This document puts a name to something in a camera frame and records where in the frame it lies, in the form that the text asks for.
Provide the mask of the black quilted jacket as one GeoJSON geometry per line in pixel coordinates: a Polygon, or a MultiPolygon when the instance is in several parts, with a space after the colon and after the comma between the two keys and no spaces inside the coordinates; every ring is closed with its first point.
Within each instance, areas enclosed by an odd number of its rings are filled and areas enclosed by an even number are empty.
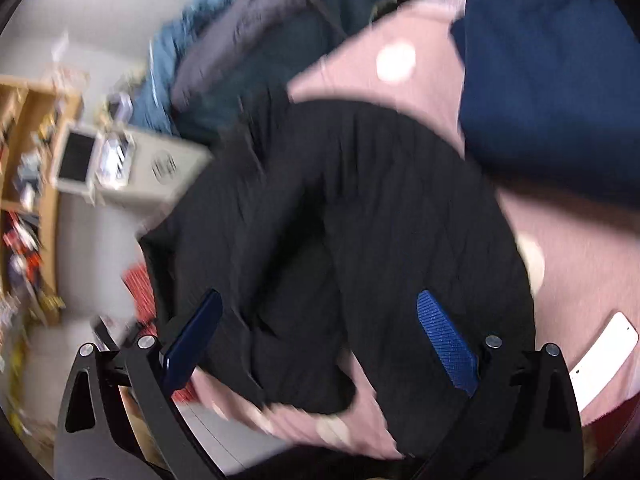
{"type": "Polygon", "coordinates": [[[203,370],[258,406],[335,414],[355,397],[354,356],[404,454],[432,454],[469,402],[421,326],[420,292],[476,356],[489,335],[534,345],[491,185],[427,126],[371,103],[264,94],[139,244],[161,333],[219,292],[203,370]]]}

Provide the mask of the white smartphone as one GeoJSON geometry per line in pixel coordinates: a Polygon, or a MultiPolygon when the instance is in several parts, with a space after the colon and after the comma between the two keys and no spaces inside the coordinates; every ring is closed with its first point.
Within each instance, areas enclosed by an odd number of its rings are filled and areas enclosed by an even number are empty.
{"type": "Polygon", "coordinates": [[[582,412],[611,382],[636,348],[639,335],[616,312],[582,359],[570,370],[578,411],[582,412]]]}

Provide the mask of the red patterned pillow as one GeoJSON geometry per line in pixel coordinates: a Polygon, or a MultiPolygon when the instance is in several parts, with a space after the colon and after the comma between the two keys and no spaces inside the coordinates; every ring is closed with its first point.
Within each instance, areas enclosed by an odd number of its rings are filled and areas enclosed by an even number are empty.
{"type": "Polygon", "coordinates": [[[156,336],[156,307],[145,263],[130,266],[122,276],[122,282],[134,300],[134,317],[142,325],[140,334],[156,336]]]}

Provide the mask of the white medical machine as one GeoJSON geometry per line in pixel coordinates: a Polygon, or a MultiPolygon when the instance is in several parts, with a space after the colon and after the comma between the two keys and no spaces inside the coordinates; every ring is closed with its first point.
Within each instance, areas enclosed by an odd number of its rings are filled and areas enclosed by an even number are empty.
{"type": "Polygon", "coordinates": [[[211,157],[208,148],[174,136],[66,122],[49,177],[58,191],[92,204],[154,205],[183,193],[211,157]]]}

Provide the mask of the light blue blanket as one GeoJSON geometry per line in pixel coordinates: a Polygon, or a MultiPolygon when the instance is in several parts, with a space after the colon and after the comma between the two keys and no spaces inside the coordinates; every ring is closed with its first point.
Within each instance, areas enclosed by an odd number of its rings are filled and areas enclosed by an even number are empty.
{"type": "Polygon", "coordinates": [[[198,34],[219,18],[234,0],[190,0],[178,18],[166,22],[148,47],[148,68],[132,99],[130,125],[168,136],[179,136],[171,117],[170,92],[178,64],[198,34]]]}

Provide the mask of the wooden shelf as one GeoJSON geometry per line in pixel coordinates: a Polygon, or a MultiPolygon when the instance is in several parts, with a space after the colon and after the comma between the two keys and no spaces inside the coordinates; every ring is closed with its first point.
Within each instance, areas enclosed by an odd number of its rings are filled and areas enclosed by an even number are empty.
{"type": "Polygon", "coordinates": [[[79,117],[82,97],[54,84],[1,77],[1,293],[25,286],[32,315],[60,322],[56,237],[58,190],[51,171],[63,130],[79,117]]]}

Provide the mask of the navy blue folded garment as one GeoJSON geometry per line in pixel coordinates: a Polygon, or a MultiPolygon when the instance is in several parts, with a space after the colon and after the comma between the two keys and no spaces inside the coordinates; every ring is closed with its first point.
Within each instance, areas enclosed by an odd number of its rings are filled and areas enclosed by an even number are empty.
{"type": "Polygon", "coordinates": [[[614,0],[466,0],[451,35],[470,156],[638,205],[639,41],[614,0]]]}

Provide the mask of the grey blanket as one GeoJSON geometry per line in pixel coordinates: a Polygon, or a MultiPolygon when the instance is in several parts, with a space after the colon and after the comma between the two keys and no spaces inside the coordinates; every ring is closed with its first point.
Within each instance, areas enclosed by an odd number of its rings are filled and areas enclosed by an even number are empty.
{"type": "Polygon", "coordinates": [[[171,105],[182,112],[190,101],[220,81],[270,28],[318,0],[234,0],[208,24],[179,63],[171,105]]]}

